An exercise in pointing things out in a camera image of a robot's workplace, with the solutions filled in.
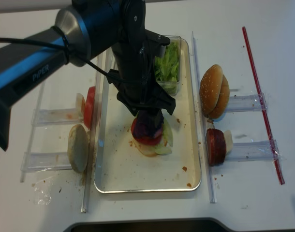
tomato slice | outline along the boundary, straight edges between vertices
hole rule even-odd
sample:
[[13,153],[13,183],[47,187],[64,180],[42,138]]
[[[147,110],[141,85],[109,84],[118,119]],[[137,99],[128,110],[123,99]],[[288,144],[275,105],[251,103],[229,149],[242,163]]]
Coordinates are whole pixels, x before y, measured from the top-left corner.
[[88,96],[86,98],[86,103],[85,103],[83,122],[88,129],[91,129],[91,120],[92,120],[92,115],[94,110],[95,92],[96,92],[95,86],[92,86],[88,89]]
[[[133,130],[134,130],[134,126],[136,124],[136,121],[137,121],[137,118],[135,118],[132,123],[132,127],[131,127],[132,134],[133,134]],[[155,139],[149,138],[149,137],[142,137],[140,139],[137,139],[134,137],[134,139],[141,144],[148,145],[148,146],[155,146],[155,145],[159,144],[160,141],[162,140],[162,133],[160,134],[160,136],[156,137]]]

black wire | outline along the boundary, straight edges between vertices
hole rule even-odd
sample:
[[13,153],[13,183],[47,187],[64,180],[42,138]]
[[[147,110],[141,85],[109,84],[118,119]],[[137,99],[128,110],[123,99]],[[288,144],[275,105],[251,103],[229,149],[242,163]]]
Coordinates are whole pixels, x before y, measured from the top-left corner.
[[[66,46],[61,46],[61,45],[56,45],[56,44],[51,44],[51,43],[46,43],[46,42],[41,42],[41,41],[36,41],[36,40],[15,39],[15,38],[1,38],[0,37],[0,43],[35,45],[35,46],[41,46],[41,47],[49,47],[49,48],[53,48],[53,49],[56,49],[56,50],[62,50],[62,51],[64,51],[66,53],[66,55],[68,55],[70,53],[69,49]],[[93,67],[95,70],[97,70],[98,72],[100,72],[104,76],[109,77],[109,78],[111,78],[113,80],[116,80],[118,82],[125,83],[125,84],[128,84],[128,85],[139,85],[139,84],[141,84],[143,82],[143,80],[128,81],[128,80],[124,80],[122,78],[118,78],[118,77],[116,77],[114,75],[110,75],[109,73],[107,73],[104,70],[102,70],[101,68],[99,68],[97,65],[90,62],[88,59],[80,56],[77,53],[75,53],[74,55],[78,59],[80,59],[81,61],[83,61],[86,64],[88,64],[89,66]]]

lettuce container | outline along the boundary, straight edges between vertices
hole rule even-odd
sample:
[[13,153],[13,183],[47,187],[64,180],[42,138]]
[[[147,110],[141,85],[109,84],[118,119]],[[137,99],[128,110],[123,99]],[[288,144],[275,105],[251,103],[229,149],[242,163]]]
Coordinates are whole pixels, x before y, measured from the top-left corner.
[[[176,95],[178,91],[178,85],[180,82],[180,59],[181,59],[181,37],[179,36],[166,36],[170,39],[170,45],[166,47],[165,55],[163,58],[155,58],[155,77],[156,81],[160,86],[169,94]],[[174,62],[175,55],[172,53],[170,46],[172,44],[177,46],[177,59],[178,65],[176,66],[176,62]],[[161,64],[170,65],[169,70],[161,73],[160,65]]]

metal tray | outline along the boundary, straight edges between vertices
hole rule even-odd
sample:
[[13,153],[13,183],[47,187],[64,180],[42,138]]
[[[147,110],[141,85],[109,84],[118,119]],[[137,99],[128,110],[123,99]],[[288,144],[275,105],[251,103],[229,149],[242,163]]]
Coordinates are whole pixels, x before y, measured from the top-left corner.
[[[105,70],[109,71],[113,67],[114,57],[111,49],[108,49]],[[173,130],[172,153],[155,157],[146,157],[134,146],[130,146],[133,116],[116,99],[116,88],[104,80],[103,94],[98,99],[97,111],[101,112],[101,116],[96,128],[98,140],[95,141],[97,152],[94,184],[99,192],[192,191],[198,188],[201,167],[189,47],[185,40],[181,43],[180,77],[179,90],[175,96],[177,106],[173,115],[163,111]]]

red stick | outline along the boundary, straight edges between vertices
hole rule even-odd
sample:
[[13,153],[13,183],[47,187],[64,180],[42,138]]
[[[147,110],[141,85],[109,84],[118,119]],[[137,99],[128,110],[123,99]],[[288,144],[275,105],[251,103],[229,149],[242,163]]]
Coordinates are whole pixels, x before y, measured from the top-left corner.
[[[256,72],[256,69],[255,69],[255,64],[254,64],[254,60],[253,60],[253,56],[252,56],[252,51],[251,51],[251,47],[250,47],[250,43],[249,43],[249,39],[248,39],[248,35],[246,33],[245,27],[242,28],[242,31],[243,31],[243,35],[244,35],[246,48],[247,48],[248,54],[249,54],[249,59],[250,59],[251,68],[252,68],[252,71],[253,71],[253,76],[254,76],[254,81],[255,81],[257,93],[262,94],[262,90],[260,89],[259,80],[258,80],[258,76],[257,76],[257,72]],[[261,98],[260,98],[260,104],[264,105],[264,102],[263,102],[263,100]],[[275,169],[277,170],[277,175],[278,175],[279,182],[280,182],[281,185],[283,185],[283,184],[285,184],[285,181],[284,181],[282,170],[281,170],[281,167],[280,167],[278,152],[276,150],[276,144],[274,142],[272,131],[271,131],[271,128],[270,128],[270,123],[269,123],[267,111],[262,110],[262,112],[263,112],[263,116],[264,116],[265,127],[266,127],[267,134],[268,134],[268,139],[270,141],[271,151],[272,151],[273,158],[274,158]]]

